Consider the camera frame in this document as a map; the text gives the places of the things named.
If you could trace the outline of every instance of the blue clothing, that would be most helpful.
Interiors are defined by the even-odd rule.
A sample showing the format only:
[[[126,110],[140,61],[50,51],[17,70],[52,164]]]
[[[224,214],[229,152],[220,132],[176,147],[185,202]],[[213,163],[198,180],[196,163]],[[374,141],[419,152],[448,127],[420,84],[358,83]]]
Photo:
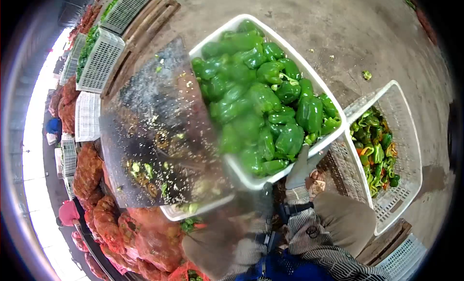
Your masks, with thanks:
[[[333,281],[334,279],[321,266],[291,255],[285,250],[282,255],[271,252],[261,258],[248,272],[239,274],[235,278],[235,281],[251,280]]]

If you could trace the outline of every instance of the plastic crate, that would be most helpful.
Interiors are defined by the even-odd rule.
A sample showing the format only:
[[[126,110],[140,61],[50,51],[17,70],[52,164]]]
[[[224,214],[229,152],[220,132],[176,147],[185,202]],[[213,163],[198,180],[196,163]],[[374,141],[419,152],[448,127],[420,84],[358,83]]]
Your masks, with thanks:
[[[61,151],[63,153],[63,176],[73,176],[74,172],[76,172],[78,154],[76,153],[74,138],[68,133],[63,133],[61,136]]]
[[[78,69],[78,61],[79,55],[81,54],[81,50],[85,45],[85,39],[87,35],[83,33],[78,33],[76,36],[76,40],[74,41],[74,46],[71,48],[71,52],[66,59],[65,68],[61,72],[61,77],[59,80],[59,84],[63,86],[66,84],[68,79],[76,74],[76,70]]]
[[[61,152],[61,148],[55,148],[55,162],[57,165],[57,176],[59,180],[63,179],[63,164],[61,163],[61,156],[63,153]]]
[[[123,34],[132,19],[147,2],[148,0],[118,0],[100,26],[116,34]]]
[[[293,61],[295,61],[298,68],[302,72],[302,76],[309,78],[311,80],[313,84],[314,92],[316,92],[317,94],[326,93],[328,97],[332,100],[333,104],[335,105],[335,107],[337,108],[340,114],[340,119],[341,119],[340,127],[334,132],[332,132],[331,134],[326,135],[322,137],[322,139],[317,140],[316,144],[313,145],[308,152],[308,158],[310,158],[316,155],[316,153],[318,153],[324,147],[328,146],[338,136],[340,136],[345,130],[345,128],[347,127],[347,121],[345,118],[345,114],[343,113],[343,110],[341,109],[339,103],[337,102],[333,94],[330,92],[330,90],[328,89],[324,81],[322,81],[321,77],[316,74],[316,72],[314,71],[313,68],[311,68],[308,62],[292,46],[290,46],[290,44],[287,41],[285,41],[280,35],[278,35],[275,31],[273,31],[269,26],[259,21],[257,18],[251,15],[248,15],[248,14],[241,14],[231,19],[229,22],[227,22],[226,24],[218,28],[212,34],[208,35],[202,42],[200,42],[197,46],[195,46],[189,52],[189,56],[191,59],[195,57],[202,58],[201,48],[206,43],[218,41],[220,39],[221,33],[226,30],[236,31],[239,24],[245,19],[252,21],[259,28],[263,30],[265,34],[264,39],[267,42],[275,42],[276,44],[278,44],[282,48],[282,50],[285,52],[286,57],[293,59]],[[288,173],[290,173],[290,170],[293,167],[293,164],[290,164],[287,168],[285,168],[284,170],[274,175],[258,179],[254,177],[253,175],[246,173],[241,168],[240,162],[235,155],[226,154],[224,156],[224,159],[229,164],[229,166],[233,169],[234,173],[238,176],[241,183],[243,183],[247,188],[251,190],[261,190],[264,187],[264,184],[266,182],[275,183],[277,180],[283,178]]]
[[[109,74],[124,50],[124,40],[116,34],[98,28],[100,36],[90,52],[76,90],[101,93]]]
[[[98,94],[81,92],[76,101],[76,142],[94,141],[100,138],[100,103]]]
[[[64,181],[65,181],[65,187],[66,187],[66,191],[68,192],[68,196],[69,196],[69,199],[72,200],[75,195],[74,195],[74,191],[72,190],[73,188],[73,183],[74,183],[74,176],[67,176],[64,178]]]
[[[388,272],[391,281],[409,280],[419,268],[426,251],[424,245],[413,234],[409,234],[406,240],[376,267]]]
[[[366,203],[374,209],[377,216],[375,229],[377,236],[397,220],[421,189],[422,159],[411,110],[398,82],[391,81],[385,87],[363,96],[349,105],[344,110],[348,124],[356,121],[372,105],[383,113],[388,127],[393,132],[393,142],[396,143],[398,151],[394,169],[401,176],[399,186],[388,187],[386,191],[380,190],[377,197],[373,199],[370,196],[368,182],[361,161],[357,156],[355,145],[351,141],[349,128],[344,134],[345,145],[335,141],[332,146],[339,150],[339,153],[336,154],[336,162],[340,163],[340,167],[349,167],[350,173],[343,175],[345,184],[351,184],[356,191],[363,190]],[[358,179],[361,180],[360,183],[355,180],[353,171],[357,172]]]

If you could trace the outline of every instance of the warehouse floor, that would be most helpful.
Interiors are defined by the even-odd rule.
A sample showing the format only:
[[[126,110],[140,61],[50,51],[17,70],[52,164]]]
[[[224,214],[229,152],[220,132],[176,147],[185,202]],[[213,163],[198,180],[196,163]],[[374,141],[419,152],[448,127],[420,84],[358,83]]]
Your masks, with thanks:
[[[413,9],[403,0],[177,1],[182,7],[161,29],[160,42],[181,34],[190,50],[229,19],[248,13],[303,56],[343,108],[359,95],[398,81],[419,134],[424,179],[403,218],[427,248],[432,245],[452,186],[446,146],[451,80],[440,49]],[[373,75],[370,81],[362,78],[366,69]]]

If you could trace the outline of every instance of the worker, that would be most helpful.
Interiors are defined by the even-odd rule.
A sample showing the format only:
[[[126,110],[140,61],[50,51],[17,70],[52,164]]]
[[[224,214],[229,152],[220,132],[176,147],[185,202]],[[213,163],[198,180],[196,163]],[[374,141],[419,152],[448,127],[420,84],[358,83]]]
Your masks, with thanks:
[[[62,125],[60,118],[51,118],[45,125],[45,133],[55,134],[57,142],[61,141]]]
[[[279,252],[270,240],[270,208],[251,222],[246,234],[230,246],[236,225],[208,226],[186,236],[187,258],[212,280],[387,280],[388,274],[355,260],[374,234],[376,217],[367,205],[328,191],[310,198],[305,179],[315,168],[308,165],[308,145],[285,183],[286,200],[279,214],[288,248]]]

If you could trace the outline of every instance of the leg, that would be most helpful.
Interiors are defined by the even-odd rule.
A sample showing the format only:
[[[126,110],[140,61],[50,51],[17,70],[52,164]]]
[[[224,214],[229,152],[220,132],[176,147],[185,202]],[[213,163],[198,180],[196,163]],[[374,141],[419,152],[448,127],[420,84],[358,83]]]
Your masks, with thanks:
[[[319,193],[313,203],[333,244],[356,258],[374,234],[375,212],[365,203],[327,191]]]

